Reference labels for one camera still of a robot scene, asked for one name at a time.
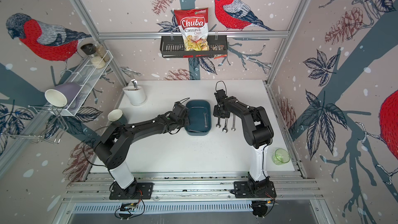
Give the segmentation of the cream round jar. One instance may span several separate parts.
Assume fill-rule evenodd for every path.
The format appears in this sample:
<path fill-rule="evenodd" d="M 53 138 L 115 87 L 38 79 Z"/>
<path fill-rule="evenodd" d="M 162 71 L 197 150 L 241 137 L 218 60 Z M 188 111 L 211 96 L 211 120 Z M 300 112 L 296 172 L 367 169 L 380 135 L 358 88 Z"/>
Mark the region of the cream round jar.
<path fill-rule="evenodd" d="M 91 57 L 90 62 L 96 69 L 102 69 L 106 66 L 106 62 L 101 56 Z"/>

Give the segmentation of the red cassava chips bag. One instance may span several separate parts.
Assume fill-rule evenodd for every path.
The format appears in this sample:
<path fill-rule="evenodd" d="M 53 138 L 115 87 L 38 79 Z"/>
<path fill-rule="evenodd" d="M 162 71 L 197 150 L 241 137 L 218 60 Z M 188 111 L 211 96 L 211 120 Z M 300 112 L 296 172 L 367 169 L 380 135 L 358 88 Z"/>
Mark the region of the red cassava chips bag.
<path fill-rule="evenodd" d="M 175 10 L 185 51 L 208 51 L 208 8 Z"/>

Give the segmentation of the purple white cup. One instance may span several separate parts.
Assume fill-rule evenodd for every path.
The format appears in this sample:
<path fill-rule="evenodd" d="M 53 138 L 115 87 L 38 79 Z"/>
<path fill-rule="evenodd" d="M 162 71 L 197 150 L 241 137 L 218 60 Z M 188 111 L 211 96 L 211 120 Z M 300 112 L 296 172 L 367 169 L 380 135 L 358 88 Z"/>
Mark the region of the purple white cup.
<path fill-rule="evenodd" d="M 65 107 L 73 102 L 81 90 L 76 83 L 65 83 L 58 85 L 45 92 L 45 99 L 55 107 Z"/>

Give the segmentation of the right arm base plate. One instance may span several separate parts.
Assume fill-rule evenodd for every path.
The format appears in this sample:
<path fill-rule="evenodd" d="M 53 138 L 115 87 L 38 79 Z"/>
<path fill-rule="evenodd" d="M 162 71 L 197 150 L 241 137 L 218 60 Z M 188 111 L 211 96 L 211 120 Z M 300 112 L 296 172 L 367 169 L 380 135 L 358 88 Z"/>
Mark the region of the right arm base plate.
<path fill-rule="evenodd" d="M 271 198 L 277 197 L 274 183 L 266 178 L 261 181 L 249 179 L 247 181 L 235 181 L 230 190 L 235 198 Z"/>

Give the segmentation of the metal fork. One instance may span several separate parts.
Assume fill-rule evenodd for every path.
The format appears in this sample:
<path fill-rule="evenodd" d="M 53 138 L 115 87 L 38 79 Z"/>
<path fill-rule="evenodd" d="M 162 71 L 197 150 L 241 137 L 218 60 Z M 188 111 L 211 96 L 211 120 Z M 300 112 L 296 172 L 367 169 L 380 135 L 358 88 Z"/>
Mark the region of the metal fork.
<path fill-rule="evenodd" d="M 138 84 L 136 79 L 131 79 L 132 86 L 134 87 L 134 90 L 138 90 Z"/>

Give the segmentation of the small circuit board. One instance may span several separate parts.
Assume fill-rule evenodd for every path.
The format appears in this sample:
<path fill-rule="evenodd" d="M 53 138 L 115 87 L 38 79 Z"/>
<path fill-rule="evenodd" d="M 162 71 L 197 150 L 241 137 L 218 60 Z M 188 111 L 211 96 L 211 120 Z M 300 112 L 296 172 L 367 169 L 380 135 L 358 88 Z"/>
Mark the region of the small circuit board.
<path fill-rule="evenodd" d="M 137 208 L 138 203 L 125 203 L 119 208 L 121 212 L 133 212 Z"/>

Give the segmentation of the dark lid spice jar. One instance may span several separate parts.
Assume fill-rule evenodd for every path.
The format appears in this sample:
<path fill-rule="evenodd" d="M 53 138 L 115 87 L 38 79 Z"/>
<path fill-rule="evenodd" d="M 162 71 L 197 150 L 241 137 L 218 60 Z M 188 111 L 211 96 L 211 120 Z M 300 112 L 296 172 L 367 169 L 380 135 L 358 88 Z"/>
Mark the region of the dark lid spice jar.
<path fill-rule="evenodd" d="M 93 44 L 82 45 L 81 50 L 89 57 L 97 56 L 96 47 Z"/>

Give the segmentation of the teal plastic storage box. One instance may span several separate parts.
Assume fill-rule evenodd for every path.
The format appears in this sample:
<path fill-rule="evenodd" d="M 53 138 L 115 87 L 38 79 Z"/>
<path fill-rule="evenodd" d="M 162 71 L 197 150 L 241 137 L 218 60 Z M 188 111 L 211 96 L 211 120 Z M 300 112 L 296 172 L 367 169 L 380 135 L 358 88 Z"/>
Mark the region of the teal plastic storage box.
<path fill-rule="evenodd" d="M 205 100 L 191 100 L 186 104 L 188 108 L 189 125 L 185 127 L 190 136 L 205 136 L 211 130 L 210 103 Z M 207 113 L 208 128 L 204 128 L 204 115 Z"/>

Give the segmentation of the medium silver wrench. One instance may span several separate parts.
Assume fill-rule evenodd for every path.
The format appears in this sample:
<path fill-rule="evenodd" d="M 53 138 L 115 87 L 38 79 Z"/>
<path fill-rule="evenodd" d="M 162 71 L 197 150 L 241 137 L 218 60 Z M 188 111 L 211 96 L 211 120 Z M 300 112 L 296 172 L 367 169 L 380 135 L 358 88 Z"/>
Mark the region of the medium silver wrench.
<path fill-rule="evenodd" d="M 221 118 L 218 117 L 216 127 L 221 128 Z"/>

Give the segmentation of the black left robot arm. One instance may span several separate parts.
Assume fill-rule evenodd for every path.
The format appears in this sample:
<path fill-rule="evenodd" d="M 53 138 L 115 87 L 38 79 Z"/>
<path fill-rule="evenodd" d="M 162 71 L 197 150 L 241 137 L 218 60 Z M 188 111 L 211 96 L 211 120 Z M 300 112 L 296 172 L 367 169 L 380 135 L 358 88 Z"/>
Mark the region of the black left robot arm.
<path fill-rule="evenodd" d="M 136 124 L 113 123 L 108 126 L 94 145 L 94 152 L 103 162 L 106 169 L 112 175 L 117 185 L 122 190 L 129 190 L 135 184 L 135 178 L 131 174 L 126 163 L 130 146 L 144 138 L 171 133 L 189 124 L 188 113 L 167 112 L 163 115 L 139 122 Z"/>

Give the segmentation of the white utensil holder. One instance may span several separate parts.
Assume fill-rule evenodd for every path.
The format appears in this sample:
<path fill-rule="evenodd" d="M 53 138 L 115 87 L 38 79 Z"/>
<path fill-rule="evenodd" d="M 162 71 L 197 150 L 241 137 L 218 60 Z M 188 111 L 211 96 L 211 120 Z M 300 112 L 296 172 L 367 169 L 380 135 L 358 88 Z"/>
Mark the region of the white utensil holder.
<path fill-rule="evenodd" d="M 133 106 L 143 105 L 147 101 L 147 95 L 142 86 L 137 86 L 137 88 L 134 86 L 127 86 L 122 90 Z"/>

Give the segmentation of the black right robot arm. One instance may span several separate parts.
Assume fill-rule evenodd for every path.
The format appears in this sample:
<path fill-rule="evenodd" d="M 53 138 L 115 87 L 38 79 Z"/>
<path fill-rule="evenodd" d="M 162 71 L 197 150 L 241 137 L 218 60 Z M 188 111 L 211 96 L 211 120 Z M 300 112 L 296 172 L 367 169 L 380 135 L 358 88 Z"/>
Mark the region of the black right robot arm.
<path fill-rule="evenodd" d="M 234 96 L 215 93 L 214 116 L 229 119 L 230 114 L 241 119 L 243 136 L 247 144 L 253 147 L 253 156 L 249 169 L 252 181 L 268 178 L 266 153 L 273 142 L 274 130 L 264 107 L 253 107 L 240 102 Z"/>

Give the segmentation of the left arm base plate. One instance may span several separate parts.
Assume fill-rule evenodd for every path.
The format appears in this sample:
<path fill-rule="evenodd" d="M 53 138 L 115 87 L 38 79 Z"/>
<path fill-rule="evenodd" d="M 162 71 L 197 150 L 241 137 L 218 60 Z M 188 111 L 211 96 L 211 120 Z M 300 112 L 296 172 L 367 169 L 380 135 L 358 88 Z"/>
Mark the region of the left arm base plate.
<path fill-rule="evenodd" d="M 122 189 L 116 182 L 110 189 L 110 200 L 149 200 L 151 199 L 154 183 L 134 182 L 126 189 Z"/>

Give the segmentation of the green ceramic mug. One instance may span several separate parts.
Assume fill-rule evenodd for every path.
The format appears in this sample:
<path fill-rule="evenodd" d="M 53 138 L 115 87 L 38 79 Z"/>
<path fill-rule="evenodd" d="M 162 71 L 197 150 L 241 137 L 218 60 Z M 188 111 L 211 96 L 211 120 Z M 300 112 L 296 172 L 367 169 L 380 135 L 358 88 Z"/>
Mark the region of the green ceramic mug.
<path fill-rule="evenodd" d="M 121 125 L 128 124 L 127 118 L 125 117 L 123 111 L 120 109 L 112 110 L 108 114 L 107 119 L 111 123 L 117 123 L 117 124 L 121 124 Z"/>

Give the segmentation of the large silver wrench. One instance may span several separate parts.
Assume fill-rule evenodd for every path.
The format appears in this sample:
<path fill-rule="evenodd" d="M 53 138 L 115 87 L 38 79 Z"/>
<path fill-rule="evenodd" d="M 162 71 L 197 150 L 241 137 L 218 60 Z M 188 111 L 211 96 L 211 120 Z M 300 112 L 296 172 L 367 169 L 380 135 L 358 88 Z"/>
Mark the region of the large silver wrench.
<path fill-rule="evenodd" d="M 224 127 L 222 128 L 222 131 L 225 132 L 225 133 L 228 132 L 228 121 L 229 121 L 229 119 L 226 118 L 225 122 L 224 122 Z"/>

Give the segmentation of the green glass cup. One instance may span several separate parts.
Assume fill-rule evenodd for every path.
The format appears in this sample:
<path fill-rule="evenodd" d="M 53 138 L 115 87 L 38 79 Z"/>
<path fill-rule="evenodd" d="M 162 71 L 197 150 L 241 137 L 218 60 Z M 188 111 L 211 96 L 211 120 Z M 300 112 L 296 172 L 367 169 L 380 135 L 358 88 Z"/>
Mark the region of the green glass cup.
<path fill-rule="evenodd" d="M 287 164 L 288 162 L 290 162 L 290 160 L 291 157 L 289 153 L 283 148 L 276 149 L 272 155 L 273 163 L 278 166 Z"/>

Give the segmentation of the small silver wrench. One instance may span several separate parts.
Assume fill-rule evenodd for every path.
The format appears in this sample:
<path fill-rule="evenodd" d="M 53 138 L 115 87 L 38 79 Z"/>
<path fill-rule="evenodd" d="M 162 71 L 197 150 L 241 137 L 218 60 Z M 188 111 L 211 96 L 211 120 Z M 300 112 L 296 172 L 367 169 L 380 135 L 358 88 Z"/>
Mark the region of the small silver wrench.
<path fill-rule="evenodd" d="M 235 131 L 235 130 L 236 130 L 235 123 L 236 123 L 236 115 L 233 114 L 233 122 L 232 122 L 232 127 L 231 127 L 231 130 L 232 130 L 232 131 Z"/>

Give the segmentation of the thin silver wrench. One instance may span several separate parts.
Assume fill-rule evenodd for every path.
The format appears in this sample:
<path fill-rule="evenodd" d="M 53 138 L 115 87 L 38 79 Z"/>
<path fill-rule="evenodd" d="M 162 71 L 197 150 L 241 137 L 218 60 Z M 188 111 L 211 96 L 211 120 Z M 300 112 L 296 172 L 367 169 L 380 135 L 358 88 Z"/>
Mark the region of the thin silver wrench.
<path fill-rule="evenodd" d="M 208 128 L 207 113 L 204 112 L 203 115 L 204 115 L 204 128 L 207 129 Z"/>

